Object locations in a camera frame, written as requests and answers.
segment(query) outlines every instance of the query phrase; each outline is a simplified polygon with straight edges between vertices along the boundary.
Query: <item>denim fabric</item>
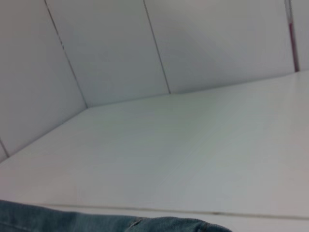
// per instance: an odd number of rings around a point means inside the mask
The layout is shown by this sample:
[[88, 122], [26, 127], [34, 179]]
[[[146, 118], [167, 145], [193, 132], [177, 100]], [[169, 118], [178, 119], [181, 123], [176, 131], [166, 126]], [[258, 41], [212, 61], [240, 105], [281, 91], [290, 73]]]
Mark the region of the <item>denim fabric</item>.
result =
[[61, 212], [0, 201], [0, 232], [230, 232], [197, 219]]

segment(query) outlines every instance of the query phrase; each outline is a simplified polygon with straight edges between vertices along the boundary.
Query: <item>seam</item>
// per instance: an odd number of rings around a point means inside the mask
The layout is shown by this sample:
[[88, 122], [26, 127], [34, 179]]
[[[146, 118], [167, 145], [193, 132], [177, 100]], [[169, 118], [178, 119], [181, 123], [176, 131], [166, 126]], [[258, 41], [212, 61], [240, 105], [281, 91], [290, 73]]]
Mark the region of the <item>seam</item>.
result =
[[9, 152], [8, 152], [8, 150], [6, 149], [6, 147], [4, 146], [4, 143], [3, 143], [3, 141], [1, 140], [1, 138], [0, 138], [0, 146], [2, 146], [2, 148], [3, 148], [3, 150], [4, 150], [4, 153], [5, 153], [5, 155], [7, 156], [7, 158], [9, 158], [9, 157], [10, 157]]
[[144, 220], [144, 218], [140, 218], [140, 217], [137, 218], [137, 220], [136, 220], [135, 222], [133, 222], [133, 223], [126, 229], [126, 232], [127, 232], [128, 230], [130, 230], [132, 227], [134, 227], [134, 226], [140, 224], [140, 222], [143, 221], [143, 220]]
[[282, 219], [282, 220], [304, 220], [309, 221], [308, 216], [295, 215], [271, 215], [271, 214], [248, 214], [248, 213], [231, 213], [218, 211], [194, 211], [194, 210], [173, 210], [173, 209], [159, 209], [159, 208], [139, 208], [139, 207], [117, 207], [108, 205], [70, 205], [70, 204], [47, 204], [41, 203], [37, 206], [44, 207], [68, 207], [68, 208], [90, 208], [90, 209], [114, 209], [114, 210], [133, 210], [133, 211], [149, 211], [149, 212], [166, 212], [166, 213], [180, 213], [180, 214], [198, 214], [198, 215], [217, 215], [238, 218], [268, 218], [268, 219]]
[[11, 225], [11, 224], [8, 224], [8, 223], [5, 223], [5, 222], [0, 222], [0, 225], [11, 227], [11, 228], [14, 228], [14, 229], [17, 229], [17, 230], [20, 230], [20, 231], [31, 232], [31, 230], [29, 230], [27, 228]]
[[168, 87], [169, 94], [171, 94], [171, 91], [170, 91], [170, 88], [169, 88], [168, 78], [166, 77], [166, 72], [165, 72], [165, 69], [164, 69], [163, 61], [162, 61], [162, 58], [161, 58], [161, 55], [160, 55], [159, 46], [158, 46], [158, 43], [156, 42], [156, 38], [155, 38], [155, 35], [154, 35], [155, 32], [154, 32], [154, 29], [153, 29], [153, 25], [152, 25], [152, 23], [150, 21], [150, 16], [149, 16], [147, 5], [146, 5], [146, 0], [143, 0], [143, 3], [144, 3], [144, 8], [145, 8], [145, 11], [146, 11], [146, 14], [147, 14], [147, 18], [148, 18], [149, 26], [150, 26], [150, 29], [151, 29], [151, 33], [152, 33], [153, 38], [154, 38], [154, 43], [155, 43], [156, 51], [157, 51], [158, 56], [159, 56], [159, 60], [160, 60], [161, 68], [162, 68], [163, 75], [164, 75], [164, 78], [165, 78], [165, 82], [166, 82], [166, 85]]
[[55, 21], [54, 21], [53, 16], [52, 16], [52, 13], [51, 13], [50, 10], [49, 10], [48, 4], [47, 4], [47, 0], [44, 0], [44, 3], [45, 3], [45, 6], [46, 6], [46, 9], [47, 9], [47, 11], [48, 11], [49, 17], [50, 17], [50, 19], [52, 20], [52, 23], [53, 23], [54, 29], [55, 29], [55, 31], [56, 31], [56, 34], [57, 34], [57, 36], [58, 36], [58, 39], [59, 39], [59, 41], [60, 41], [60, 43], [61, 43], [62, 50], [63, 50], [64, 55], [65, 55], [65, 57], [66, 57], [66, 59], [67, 59], [67, 61], [68, 61], [69, 67], [70, 67], [70, 69], [71, 69], [71, 72], [72, 72], [73, 77], [74, 77], [74, 79], [75, 79], [75, 82], [76, 82], [76, 84], [77, 84], [78, 90], [79, 90], [79, 92], [80, 92], [80, 94], [81, 94], [81, 96], [82, 96], [82, 99], [83, 99], [83, 101], [84, 101], [84, 103], [85, 103], [86, 108], [88, 109], [88, 108], [89, 108], [88, 103], [87, 103], [87, 101], [86, 101], [86, 98], [85, 98], [85, 96], [84, 96], [84, 93], [83, 93], [83, 91], [82, 91], [82, 88], [81, 88], [81, 86], [80, 86], [80, 84], [79, 84], [79, 82], [78, 82], [78, 80], [77, 80], [75, 71], [74, 71], [74, 69], [73, 69], [73, 67], [72, 67], [72, 64], [71, 64], [71, 61], [70, 61], [70, 59], [69, 59], [69, 57], [68, 57], [68, 54], [67, 54], [66, 50], [64, 49], [64, 45], [63, 45], [63, 42], [62, 42], [62, 40], [61, 40], [59, 31], [58, 31], [58, 29], [57, 29], [57, 27], [56, 27]]

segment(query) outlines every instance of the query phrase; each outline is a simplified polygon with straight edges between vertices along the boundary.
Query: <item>white panel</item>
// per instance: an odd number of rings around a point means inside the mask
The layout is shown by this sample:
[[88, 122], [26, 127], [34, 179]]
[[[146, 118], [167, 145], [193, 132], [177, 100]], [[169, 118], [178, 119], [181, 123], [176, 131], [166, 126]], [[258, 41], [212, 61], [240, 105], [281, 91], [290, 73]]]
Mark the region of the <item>white panel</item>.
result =
[[0, 164], [0, 199], [309, 217], [309, 72], [88, 109]]
[[309, 220], [282, 220], [268, 218], [227, 217], [201, 214], [182, 214], [169, 212], [151, 212], [138, 210], [112, 210], [79, 207], [50, 207], [62, 211], [73, 211], [88, 214], [130, 215], [137, 217], [178, 217], [196, 218], [231, 229], [233, 232], [308, 232]]
[[0, 144], [0, 162], [4, 161], [6, 159], [6, 154], [4, 152], [4, 149], [2, 147], [2, 145]]
[[89, 106], [167, 94], [142, 0], [48, 0]]
[[294, 72], [283, 0], [146, 0], [172, 92]]
[[85, 105], [43, 0], [1, 0], [0, 31], [0, 137], [11, 155]]
[[301, 70], [309, 70], [309, 1], [293, 0], [292, 9], [299, 66]]

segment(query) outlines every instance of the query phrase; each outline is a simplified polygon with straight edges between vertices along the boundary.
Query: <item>tile grout line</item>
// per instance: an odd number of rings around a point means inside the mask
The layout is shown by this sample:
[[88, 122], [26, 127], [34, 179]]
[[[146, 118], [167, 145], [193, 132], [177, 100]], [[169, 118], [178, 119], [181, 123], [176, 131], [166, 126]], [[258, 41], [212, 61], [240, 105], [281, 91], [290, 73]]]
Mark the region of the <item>tile grout line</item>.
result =
[[147, 18], [148, 18], [149, 26], [150, 26], [150, 29], [151, 29], [151, 33], [152, 33], [152, 35], [153, 35], [153, 39], [154, 39], [156, 51], [157, 51], [158, 56], [159, 56], [159, 60], [160, 60], [161, 68], [162, 68], [163, 75], [164, 75], [164, 78], [165, 78], [165, 82], [166, 82], [166, 85], [167, 85], [167, 87], [168, 87], [169, 94], [171, 94], [171, 91], [170, 91], [170, 88], [169, 88], [168, 78], [167, 78], [167, 76], [166, 76], [166, 72], [165, 72], [164, 65], [163, 65], [163, 61], [162, 61], [162, 58], [161, 58], [161, 55], [160, 55], [158, 43], [156, 42], [156, 38], [155, 38], [155, 35], [154, 35], [155, 32], [154, 32], [153, 25], [152, 25], [152, 23], [151, 23], [150, 16], [149, 16], [149, 13], [148, 13], [147, 5], [146, 5], [146, 0], [143, 0], [143, 3], [144, 3], [144, 8], [145, 8], [145, 11], [146, 11], [146, 14], [147, 14]]
[[6, 149], [6, 147], [4, 146], [4, 143], [3, 143], [3, 141], [2, 141], [1, 138], [0, 138], [0, 146], [2, 146], [2, 148], [3, 148], [3, 150], [4, 150], [4, 153], [5, 153], [5, 155], [7, 156], [7, 158], [9, 158], [9, 157], [10, 157], [9, 152], [8, 152], [8, 150]]
[[267, 214], [245, 214], [245, 213], [228, 213], [216, 211], [194, 211], [194, 210], [172, 210], [172, 209], [155, 209], [155, 208], [138, 208], [138, 207], [116, 207], [116, 206], [84, 206], [84, 205], [66, 205], [66, 204], [36, 204], [44, 207], [66, 207], [66, 208], [83, 208], [83, 209], [103, 209], [103, 210], [127, 210], [127, 211], [148, 211], [162, 213], [180, 213], [180, 214], [199, 214], [228, 216], [238, 218], [264, 218], [264, 219], [283, 219], [283, 220], [309, 220], [309, 217], [291, 216], [291, 215], [267, 215]]
[[72, 72], [72, 74], [73, 74], [73, 76], [74, 76], [74, 79], [75, 79], [75, 81], [76, 81], [76, 84], [77, 84], [77, 87], [78, 87], [78, 89], [79, 89], [79, 92], [80, 92], [80, 94], [81, 94], [81, 96], [82, 96], [82, 98], [83, 98], [83, 100], [84, 100], [84, 103], [85, 103], [86, 108], [88, 109], [89, 107], [88, 107], [88, 104], [87, 104], [87, 102], [86, 102], [85, 96], [84, 96], [84, 94], [83, 94], [83, 92], [82, 92], [82, 88], [81, 88], [81, 86], [80, 86], [80, 84], [79, 84], [79, 82], [78, 82], [78, 80], [77, 80], [75, 71], [74, 71], [74, 69], [73, 69], [73, 67], [72, 67], [72, 65], [71, 65], [71, 61], [70, 61], [70, 59], [69, 59], [69, 57], [68, 57], [68, 54], [67, 54], [66, 50], [64, 49], [64, 45], [63, 45], [63, 42], [62, 42], [62, 40], [61, 40], [61, 38], [60, 38], [59, 31], [58, 31], [58, 29], [57, 29], [57, 27], [56, 27], [56, 24], [55, 24], [55, 21], [54, 21], [54, 19], [53, 19], [53, 16], [52, 16], [52, 14], [51, 14], [51, 12], [50, 12], [50, 10], [49, 10], [48, 4], [47, 4], [47, 0], [44, 0], [44, 3], [45, 3], [45, 6], [46, 6], [46, 8], [47, 8], [47, 11], [48, 11], [48, 14], [49, 14], [49, 16], [50, 16], [50, 19], [52, 20], [52, 23], [53, 23], [53, 26], [54, 26], [55, 31], [56, 31], [56, 33], [57, 33], [57, 36], [58, 36], [58, 38], [59, 38], [59, 41], [60, 41], [60, 43], [61, 43], [61, 46], [62, 46], [62, 50], [63, 50], [63, 52], [64, 52], [64, 55], [65, 55], [65, 57], [66, 57], [66, 59], [67, 59], [67, 61], [68, 61], [69, 67], [70, 67], [71, 72]]

